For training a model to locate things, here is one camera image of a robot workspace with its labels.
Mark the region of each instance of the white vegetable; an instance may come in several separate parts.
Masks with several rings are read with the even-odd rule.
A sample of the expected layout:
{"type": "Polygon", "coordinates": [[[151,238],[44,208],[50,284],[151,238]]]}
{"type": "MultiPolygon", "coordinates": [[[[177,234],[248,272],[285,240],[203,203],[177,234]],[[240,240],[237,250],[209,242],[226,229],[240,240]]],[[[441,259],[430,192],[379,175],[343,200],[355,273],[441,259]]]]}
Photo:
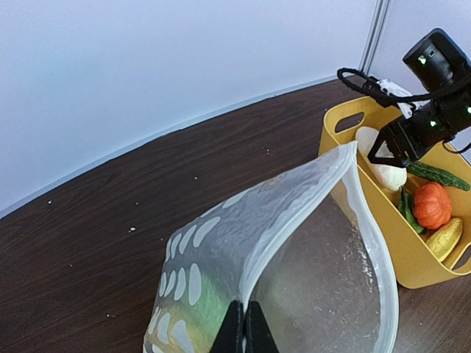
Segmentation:
{"type": "MultiPolygon", "coordinates": [[[[384,164],[371,164],[368,160],[368,153],[376,141],[379,131],[372,127],[363,126],[357,130],[355,139],[358,141],[358,150],[368,164],[369,168],[375,175],[376,179],[384,186],[392,191],[398,191],[407,180],[407,170],[405,168],[393,167],[384,164]]],[[[384,143],[376,153],[377,157],[393,157],[388,146],[384,143]]]]}

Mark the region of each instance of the pumpkin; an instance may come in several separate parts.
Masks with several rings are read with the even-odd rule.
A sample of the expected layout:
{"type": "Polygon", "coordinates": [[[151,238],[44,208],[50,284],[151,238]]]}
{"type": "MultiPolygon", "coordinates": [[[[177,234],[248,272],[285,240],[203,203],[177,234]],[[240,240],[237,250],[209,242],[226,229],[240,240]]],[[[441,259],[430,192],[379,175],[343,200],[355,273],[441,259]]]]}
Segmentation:
{"type": "Polygon", "coordinates": [[[418,188],[414,205],[415,218],[427,229],[438,229],[451,219],[451,199],[438,182],[429,182],[418,188]]]}

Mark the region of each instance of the cucumber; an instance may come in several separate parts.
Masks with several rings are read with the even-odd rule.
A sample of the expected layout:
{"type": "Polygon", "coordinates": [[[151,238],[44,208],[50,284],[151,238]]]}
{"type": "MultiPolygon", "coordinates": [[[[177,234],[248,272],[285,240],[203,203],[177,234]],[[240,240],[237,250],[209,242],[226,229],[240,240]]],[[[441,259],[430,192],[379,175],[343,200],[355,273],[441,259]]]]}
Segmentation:
{"type": "Polygon", "coordinates": [[[412,228],[414,228],[417,234],[422,234],[424,232],[425,228],[422,227],[419,222],[417,222],[417,219],[412,213],[414,209],[414,197],[406,193],[404,188],[400,191],[400,205],[398,209],[406,219],[407,223],[409,223],[412,228]]]}
{"type": "Polygon", "coordinates": [[[443,186],[453,186],[464,191],[469,191],[471,188],[467,182],[451,174],[449,171],[444,171],[443,169],[435,168],[421,162],[409,164],[407,171],[420,178],[430,180],[431,182],[438,182],[443,186]]]}

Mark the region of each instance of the yellow basket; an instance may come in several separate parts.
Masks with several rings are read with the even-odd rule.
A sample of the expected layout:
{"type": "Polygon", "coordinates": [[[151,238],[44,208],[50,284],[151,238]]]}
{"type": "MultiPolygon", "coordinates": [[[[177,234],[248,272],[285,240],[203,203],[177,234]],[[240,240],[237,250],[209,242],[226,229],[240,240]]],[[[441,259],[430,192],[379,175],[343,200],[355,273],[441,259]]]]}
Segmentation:
{"type": "MultiPolygon", "coordinates": [[[[354,140],[355,131],[360,126],[370,126],[379,130],[400,114],[396,107],[382,108],[370,97],[348,101],[330,109],[324,117],[319,155],[354,140]],[[338,122],[360,113],[363,113],[364,117],[359,125],[336,133],[338,122]]],[[[446,152],[441,144],[433,147],[421,162],[445,169],[471,184],[471,167],[467,161],[459,154],[446,152]]],[[[471,245],[471,227],[467,227],[471,224],[471,191],[447,188],[453,203],[453,216],[463,219],[464,231],[456,248],[443,263],[440,263],[421,236],[412,229],[395,207],[399,203],[399,193],[383,188],[360,154],[358,154],[358,172],[369,208],[386,239],[397,281],[401,285],[407,288],[421,288],[471,273],[471,259],[463,266],[454,269],[471,245]]],[[[409,174],[406,189],[414,193],[415,189],[424,183],[426,183],[424,179],[409,174]]]]}

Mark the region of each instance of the white wall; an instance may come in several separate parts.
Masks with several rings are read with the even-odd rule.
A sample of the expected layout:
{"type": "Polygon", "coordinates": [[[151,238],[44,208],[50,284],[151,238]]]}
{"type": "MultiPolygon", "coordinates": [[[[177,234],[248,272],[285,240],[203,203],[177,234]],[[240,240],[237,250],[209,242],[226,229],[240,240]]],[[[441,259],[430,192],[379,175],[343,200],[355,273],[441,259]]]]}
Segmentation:
{"type": "MultiPolygon", "coordinates": [[[[470,0],[393,0],[371,74],[388,77],[412,93],[424,93],[418,78],[403,63],[404,55],[433,28],[441,27],[471,57],[470,26],[470,0]]],[[[453,145],[461,149],[470,141],[471,129],[467,129],[458,134],[453,145]]],[[[471,161],[471,151],[464,156],[471,161]]]]}
{"type": "Polygon", "coordinates": [[[175,126],[357,67],[375,3],[3,1],[0,217],[175,126]]]}

